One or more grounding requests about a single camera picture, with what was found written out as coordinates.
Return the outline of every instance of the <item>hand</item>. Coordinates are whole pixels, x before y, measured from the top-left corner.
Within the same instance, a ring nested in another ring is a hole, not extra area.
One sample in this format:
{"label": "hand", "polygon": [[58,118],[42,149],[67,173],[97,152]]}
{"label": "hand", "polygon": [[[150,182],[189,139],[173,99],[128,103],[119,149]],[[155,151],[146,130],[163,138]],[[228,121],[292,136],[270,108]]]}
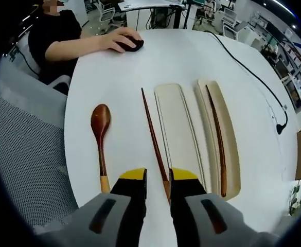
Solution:
{"label": "hand", "polygon": [[124,53],[125,50],[121,48],[116,42],[122,42],[134,48],[135,44],[124,36],[132,36],[136,40],[142,40],[142,38],[140,37],[139,33],[137,33],[137,31],[134,31],[133,29],[128,27],[120,27],[110,33],[100,36],[101,37],[100,49],[101,50],[113,49],[120,53]]}

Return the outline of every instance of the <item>black shirt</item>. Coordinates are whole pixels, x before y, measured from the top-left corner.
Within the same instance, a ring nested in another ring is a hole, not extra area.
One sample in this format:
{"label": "black shirt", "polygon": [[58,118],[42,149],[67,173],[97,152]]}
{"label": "black shirt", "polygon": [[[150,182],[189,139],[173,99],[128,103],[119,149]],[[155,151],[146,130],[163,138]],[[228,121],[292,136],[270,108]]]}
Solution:
{"label": "black shirt", "polygon": [[79,39],[81,31],[71,10],[62,10],[58,16],[42,13],[36,20],[30,30],[28,43],[30,53],[41,69],[40,81],[49,84],[61,75],[73,75],[77,59],[49,62],[45,59],[45,52],[55,41]]}

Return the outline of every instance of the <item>beige tray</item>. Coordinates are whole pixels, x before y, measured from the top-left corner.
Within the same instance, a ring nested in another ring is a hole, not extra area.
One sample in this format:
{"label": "beige tray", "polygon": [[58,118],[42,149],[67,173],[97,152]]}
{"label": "beige tray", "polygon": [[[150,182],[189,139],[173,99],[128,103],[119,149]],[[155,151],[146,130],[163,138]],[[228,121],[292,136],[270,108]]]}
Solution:
{"label": "beige tray", "polygon": [[218,195],[220,195],[221,189],[219,143],[217,138],[217,129],[215,127],[214,116],[212,113],[206,86],[211,95],[220,126],[227,179],[226,196],[223,199],[229,200],[237,196],[241,189],[238,149],[234,128],[227,105],[224,101],[223,95],[217,82],[205,82],[199,80],[194,91],[203,120],[210,164],[212,193],[216,193]]}
{"label": "beige tray", "polygon": [[181,87],[157,86],[155,97],[168,166],[193,172],[205,187],[198,145]]}

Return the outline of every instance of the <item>black mouse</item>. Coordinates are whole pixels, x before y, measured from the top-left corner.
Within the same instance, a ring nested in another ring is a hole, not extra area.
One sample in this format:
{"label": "black mouse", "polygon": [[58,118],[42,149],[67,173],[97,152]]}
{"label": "black mouse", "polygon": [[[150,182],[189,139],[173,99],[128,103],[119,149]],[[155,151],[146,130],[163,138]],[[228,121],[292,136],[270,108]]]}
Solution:
{"label": "black mouse", "polygon": [[131,36],[125,36],[126,38],[128,38],[130,41],[132,41],[135,44],[135,47],[132,48],[122,42],[116,42],[121,48],[123,48],[123,50],[125,51],[137,51],[139,50],[141,47],[143,47],[144,45],[144,41],[143,40],[136,40]]}

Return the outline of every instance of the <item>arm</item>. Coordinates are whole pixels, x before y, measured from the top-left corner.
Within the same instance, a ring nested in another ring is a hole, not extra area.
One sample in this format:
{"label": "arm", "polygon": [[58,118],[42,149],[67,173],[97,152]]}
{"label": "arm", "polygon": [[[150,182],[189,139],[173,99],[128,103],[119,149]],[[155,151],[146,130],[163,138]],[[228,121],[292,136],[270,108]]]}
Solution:
{"label": "arm", "polygon": [[61,42],[55,41],[46,50],[45,58],[51,62],[66,61],[106,49],[114,49],[120,53],[124,53],[125,51],[116,42],[122,42],[130,47],[135,47],[135,44],[124,37],[124,35],[141,40],[140,35],[136,31],[130,28],[118,28],[111,33],[101,36]]}

